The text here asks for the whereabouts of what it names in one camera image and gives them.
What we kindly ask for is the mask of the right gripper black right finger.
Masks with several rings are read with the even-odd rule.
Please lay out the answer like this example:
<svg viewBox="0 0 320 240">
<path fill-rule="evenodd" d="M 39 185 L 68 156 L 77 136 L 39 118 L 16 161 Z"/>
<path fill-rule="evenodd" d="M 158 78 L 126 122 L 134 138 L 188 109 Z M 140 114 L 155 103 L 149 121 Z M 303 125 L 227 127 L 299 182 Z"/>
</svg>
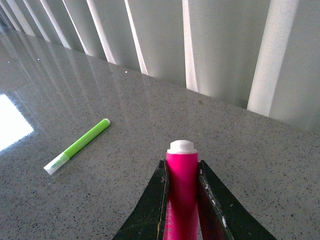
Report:
<svg viewBox="0 0 320 240">
<path fill-rule="evenodd" d="M 197 209 L 204 240 L 274 240 L 209 165 L 198 165 Z"/>
</svg>

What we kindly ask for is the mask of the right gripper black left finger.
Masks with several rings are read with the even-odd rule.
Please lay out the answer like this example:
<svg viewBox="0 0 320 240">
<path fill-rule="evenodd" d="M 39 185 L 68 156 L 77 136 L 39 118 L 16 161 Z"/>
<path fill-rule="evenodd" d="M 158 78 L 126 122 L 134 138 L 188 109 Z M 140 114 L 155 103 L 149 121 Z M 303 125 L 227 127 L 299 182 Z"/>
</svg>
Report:
<svg viewBox="0 0 320 240">
<path fill-rule="evenodd" d="M 114 240 L 162 240 L 165 234 L 170 176 L 165 160 L 158 163 L 134 210 Z"/>
</svg>

